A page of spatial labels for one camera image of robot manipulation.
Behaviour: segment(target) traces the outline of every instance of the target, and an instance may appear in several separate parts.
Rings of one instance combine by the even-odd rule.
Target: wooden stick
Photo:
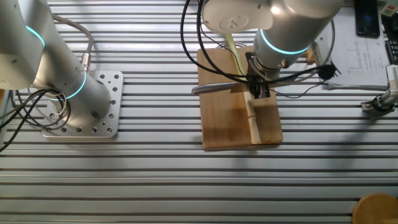
[[[226,40],[229,44],[231,51],[236,56],[235,64],[236,64],[238,73],[240,75],[245,75],[245,74],[241,73],[241,70],[243,70],[243,65],[242,65],[240,54],[239,54],[238,50],[236,49],[236,45],[232,38],[232,35],[227,34],[227,35],[225,35],[225,37],[226,37]],[[259,132],[259,128],[257,127],[257,122],[256,122],[257,116],[256,116],[256,112],[254,111],[254,106],[253,106],[253,98],[252,98],[250,92],[248,91],[247,87],[246,87],[246,90],[243,92],[243,95],[244,95],[244,100],[246,102],[246,109],[248,111],[251,143],[252,144],[261,144],[260,132]]]

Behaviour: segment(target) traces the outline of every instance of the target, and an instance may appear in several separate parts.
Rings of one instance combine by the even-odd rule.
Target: cable connector
[[[83,65],[83,68],[85,69],[86,73],[90,74],[91,54],[84,53],[83,58],[81,60],[81,64]]]
[[[330,80],[333,77],[337,77],[336,72],[341,75],[341,72],[336,68],[333,62],[330,65],[324,65],[319,68],[318,76],[323,80]]]

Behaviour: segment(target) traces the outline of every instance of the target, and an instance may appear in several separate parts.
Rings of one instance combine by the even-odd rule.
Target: wooden board
[[[398,201],[386,194],[363,197],[354,207],[353,224],[394,223],[398,218]]]
[[[252,47],[238,49],[241,58]],[[225,49],[206,50],[214,62],[222,71],[238,74],[234,57]],[[197,53],[198,62],[208,68],[206,58],[201,50]],[[245,71],[248,69],[246,60],[242,60]],[[198,69],[199,85],[210,83],[232,82],[222,75]],[[279,110],[276,96],[271,92],[271,97],[253,101],[257,114],[257,125],[262,144],[280,143],[283,140],[282,126],[280,125]],[[203,145],[205,147],[228,147],[251,144],[251,135],[248,121],[248,113],[243,93],[230,93],[221,91],[200,95],[201,126]]]

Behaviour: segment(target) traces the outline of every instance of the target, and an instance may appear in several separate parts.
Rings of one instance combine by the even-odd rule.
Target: black cable
[[[324,80],[323,82],[321,82],[321,83],[319,83],[319,84],[316,84],[316,85],[314,85],[314,86],[311,86],[310,88],[308,88],[307,90],[305,90],[305,92],[302,93],[302,94],[299,95],[299,96],[288,96],[288,95],[285,95],[285,94],[280,93],[280,92],[278,92],[278,91],[276,91],[276,90],[273,90],[273,89],[270,89],[270,91],[273,91],[273,92],[275,92],[275,93],[277,93],[277,94],[279,94],[279,95],[281,95],[281,96],[284,96],[284,97],[287,97],[287,98],[290,98],[290,99],[299,99],[299,98],[303,97],[304,95],[306,95],[306,94],[307,94],[310,90],[312,90],[313,88],[318,87],[318,86],[324,84],[325,82],[326,82],[326,80]]]
[[[62,93],[62,92],[60,92],[58,90],[50,90],[50,92],[55,94],[55,95],[59,95],[59,94]],[[18,100],[19,100],[20,104],[22,104],[21,94],[19,93],[18,90],[16,90],[16,95],[18,97]],[[64,107],[64,102],[67,101],[65,96],[64,95],[62,95],[62,96],[64,97],[64,99],[61,99],[59,96],[56,96],[57,99],[58,99],[58,102],[60,103],[61,108]],[[15,107],[16,104],[15,104],[14,99],[11,99],[11,103],[12,103],[13,107]],[[27,110],[26,110],[25,107],[22,107],[22,109],[25,111],[25,113],[27,113]],[[34,123],[30,122],[29,120],[26,120],[26,123],[29,123],[29,124],[31,124],[31,125],[33,125],[35,127],[47,128],[47,127],[51,127],[51,126],[54,126],[54,125],[58,124],[58,122],[64,117],[64,114],[65,114],[65,112],[60,114],[58,116],[58,119],[56,121],[54,121],[53,123],[50,123],[50,124],[40,124],[36,119],[34,119],[31,115],[29,115],[28,118],[31,119]]]
[[[200,49],[203,53],[203,56],[205,56],[207,62],[217,71],[220,72],[222,74],[224,74],[225,72],[223,72],[220,68],[217,67],[217,65],[215,65],[213,63],[213,61],[210,59],[210,56],[207,54],[205,45],[203,45],[203,41],[201,39],[201,34],[200,34],[200,28],[201,28],[201,9],[203,7],[203,0],[199,0],[198,2],[198,12],[197,12],[197,37],[198,37],[198,42],[199,42],[199,46]]]
[[[34,97],[40,95],[41,93],[48,93],[49,90],[39,90],[36,91],[35,93],[32,94],[32,96],[30,96],[25,102],[27,103],[27,101],[33,99]],[[15,113],[13,115],[11,115],[11,117],[5,121],[2,125],[0,125],[0,129],[4,128],[7,124],[9,124],[17,115],[18,113],[22,110],[23,106],[20,106],[18,109],[16,109]]]
[[[15,93],[16,93],[16,96],[18,97],[19,103],[22,104],[22,98],[21,98],[21,94],[19,94],[19,90],[16,90]],[[14,98],[11,98],[11,103],[12,103],[13,107],[16,107]],[[23,106],[22,109],[25,111],[25,114],[27,114],[27,109],[25,108],[25,106]],[[36,127],[40,127],[41,124],[38,121],[36,121],[36,119],[34,119],[31,115],[29,115],[28,118],[31,119],[33,122],[31,122],[27,119],[26,123],[31,124]]]
[[[69,101],[67,101],[67,108],[66,108],[66,110],[68,111],[68,116],[67,116],[66,120],[63,122],[63,124],[61,124],[61,126],[59,126],[59,127],[57,127],[57,128],[45,128],[45,129],[54,131],[54,130],[59,130],[59,129],[63,128],[65,125],[67,125],[67,123],[68,123],[68,121],[69,121],[69,119],[70,119],[70,115],[71,115],[71,113],[72,113],[71,108],[70,108]]]
[[[217,72],[216,70],[212,70],[212,69],[210,69],[210,68],[207,68],[207,67],[205,67],[205,66],[199,64],[195,59],[192,58],[192,56],[190,55],[190,53],[189,53],[189,51],[188,51],[188,49],[187,49],[187,46],[186,46],[186,44],[185,44],[184,31],[183,31],[183,29],[184,29],[184,22],[185,22],[185,16],[186,16],[186,14],[187,14],[187,9],[188,9],[188,6],[189,6],[189,2],[190,2],[190,0],[187,0],[187,1],[185,2],[185,5],[184,5],[183,11],[182,11],[182,16],[181,16],[181,23],[180,23],[180,39],[181,39],[181,45],[182,45],[182,48],[183,48],[185,54],[187,55],[187,57],[188,57],[188,58],[190,59],[190,61],[191,61],[192,63],[194,63],[197,67],[200,67],[200,68],[202,68],[202,69],[204,69],[204,70],[206,70],[206,71],[208,71],[208,72],[215,73],[215,74],[219,74],[219,75],[224,75],[225,77],[230,78],[230,79],[232,79],[232,80],[234,80],[234,81],[236,81],[236,82],[248,84],[249,82],[247,82],[247,81],[234,78],[234,77],[244,78],[244,77],[246,77],[246,76],[244,76],[244,75],[235,75],[235,74],[229,74],[229,73],[220,73],[220,72]]]
[[[17,137],[19,131],[21,130],[22,126],[24,125],[25,121],[27,120],[28,116],[30,115],[30,113],[32,112],[32,110],[34,109],[34,107],[36,106],[36,104],[40,101],[40,99],[46,94],[46,91],[42,91],[39,95],[39,97],[33,102],[32,106],[30,107],[29,111],[27,112],[27,114],[23,117],[21,123],[18,125],[18,128],[15,130],[14,134],[11,136],[11,138],[8,140],[8,142],[3,145],[3,147],[0,149],[0,152],[3,152],[3,150],[5,150],[13,141],[14,139]]]

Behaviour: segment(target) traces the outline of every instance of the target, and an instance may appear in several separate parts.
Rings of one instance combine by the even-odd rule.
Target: bolt hole
[[[97,111],[91,111],[91,115],[93,116],[93,118],[95,119],[101,119],[100,114],[98,114]]]

